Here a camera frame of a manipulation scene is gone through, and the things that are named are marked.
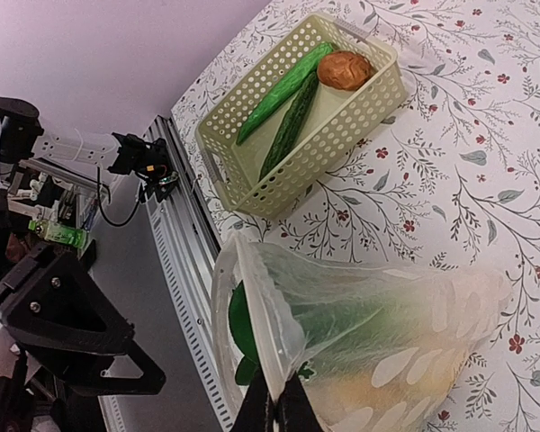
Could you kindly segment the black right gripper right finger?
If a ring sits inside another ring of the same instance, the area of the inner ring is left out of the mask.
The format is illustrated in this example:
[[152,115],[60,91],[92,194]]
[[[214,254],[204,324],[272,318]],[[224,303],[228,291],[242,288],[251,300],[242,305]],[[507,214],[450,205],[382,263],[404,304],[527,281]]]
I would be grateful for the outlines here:
[[285,385],[276,405],[279,432],[323,432],[299,377]]

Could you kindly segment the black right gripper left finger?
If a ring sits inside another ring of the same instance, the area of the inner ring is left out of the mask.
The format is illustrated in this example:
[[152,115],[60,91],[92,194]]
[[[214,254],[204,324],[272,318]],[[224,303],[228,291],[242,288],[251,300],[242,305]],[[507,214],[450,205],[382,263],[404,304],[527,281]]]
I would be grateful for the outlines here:
[[257,371],[230,431],[272,432],[275,430],[274,423],[274,403],[263,374]]

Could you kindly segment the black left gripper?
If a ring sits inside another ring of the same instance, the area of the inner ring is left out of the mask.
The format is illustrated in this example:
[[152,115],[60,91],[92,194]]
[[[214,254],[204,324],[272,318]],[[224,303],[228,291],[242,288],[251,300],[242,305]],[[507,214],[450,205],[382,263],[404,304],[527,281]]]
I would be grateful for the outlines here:
[[41,366],[84,396],[156,395],[166,376],[74,256],[27,256],[0,278],[0,431],[70,431]]

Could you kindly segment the white green bok choy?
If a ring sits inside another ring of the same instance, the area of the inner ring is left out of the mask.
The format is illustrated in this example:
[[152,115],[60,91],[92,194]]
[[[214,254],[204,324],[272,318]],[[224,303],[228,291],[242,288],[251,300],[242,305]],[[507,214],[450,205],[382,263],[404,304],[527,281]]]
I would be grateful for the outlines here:
[[259,358],[243,282],[232,292],[228,319],[230,334],[243,355],[235,372],[235,382],[238,386],[249,386],[259,369]]

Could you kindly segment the clear zip top bag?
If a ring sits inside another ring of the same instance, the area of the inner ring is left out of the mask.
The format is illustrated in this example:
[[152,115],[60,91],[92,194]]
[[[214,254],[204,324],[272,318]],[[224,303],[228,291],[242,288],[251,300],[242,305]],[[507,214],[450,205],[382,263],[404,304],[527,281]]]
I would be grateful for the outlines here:
[[228,319],[240,282],[274,431],[278,399],[295,374],[323,431],[420,431],[512,292],[494,269],[320,260],[234,233],[211,287],[215,359],[234,420],[248,391],[235,382],[243,355]]

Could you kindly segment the dark green cucumber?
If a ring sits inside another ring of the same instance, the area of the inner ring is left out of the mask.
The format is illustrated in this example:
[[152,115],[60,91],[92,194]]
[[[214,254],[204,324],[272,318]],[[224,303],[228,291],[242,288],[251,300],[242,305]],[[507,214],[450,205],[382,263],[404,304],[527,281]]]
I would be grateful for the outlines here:
[[316,72],[311,72],[302,82],[300,90],[294,97],[274,136],[272,146],[261,166],[258,180],[263,180],[293,150],[308,118],[318,92],[319,83]]

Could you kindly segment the brown potato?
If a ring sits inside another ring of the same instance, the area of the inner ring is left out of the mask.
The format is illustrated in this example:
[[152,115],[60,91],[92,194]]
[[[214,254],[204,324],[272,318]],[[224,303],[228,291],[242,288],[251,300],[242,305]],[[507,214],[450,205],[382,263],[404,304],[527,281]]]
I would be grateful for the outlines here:
[[352,51],[338,50],[325,56],[319,63],[319,81],[337,90],[355,91],[373,75],[374,67],[364,56]]

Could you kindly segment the light green cucumber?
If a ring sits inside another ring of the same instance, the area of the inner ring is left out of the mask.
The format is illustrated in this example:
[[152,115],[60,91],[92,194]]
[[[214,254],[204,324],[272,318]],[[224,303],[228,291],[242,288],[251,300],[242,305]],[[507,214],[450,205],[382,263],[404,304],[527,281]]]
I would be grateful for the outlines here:
[[302,87],[303,81],[316,71],[320,61],[326,55],[333,53],[335,48],[333,43],[323,42],[299,59],[283,78],[272,86],[269,93],[262,98],[244,121],[238,133],[236,145],[241,146],[271,114],[295,94]]

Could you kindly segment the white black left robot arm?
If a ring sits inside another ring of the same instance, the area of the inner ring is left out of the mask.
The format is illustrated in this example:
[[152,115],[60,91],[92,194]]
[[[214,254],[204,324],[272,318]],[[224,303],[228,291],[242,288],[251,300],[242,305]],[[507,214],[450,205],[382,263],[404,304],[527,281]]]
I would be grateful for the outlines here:
[[[72,160],[115,175],[134,174],[140,194],[164,197],[177,174],[163,139],[45,129],[39,110],[0,97],[0,165],[33,158]],[[86,397],[155,395],[163,371],[135,342],[135,330],[71,253],[45,238],[7,255],[12,236],[8,192],[0,179],[0,431],[69,431],[63,397],[39,400],[31,379],[48,371]]]

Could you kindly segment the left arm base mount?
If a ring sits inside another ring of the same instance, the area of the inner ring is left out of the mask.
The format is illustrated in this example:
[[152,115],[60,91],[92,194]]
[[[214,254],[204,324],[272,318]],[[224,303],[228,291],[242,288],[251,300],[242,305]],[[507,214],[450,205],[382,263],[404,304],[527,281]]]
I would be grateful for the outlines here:
[[167,142],[158,138],[152,142],[133,135],[114,132],[119,146],[117,157],[108,171],[117,175],[134,173],[145,183],[147,196],[155,195],[156,201],[164,201],[175,188],[179,174],[167,151]]

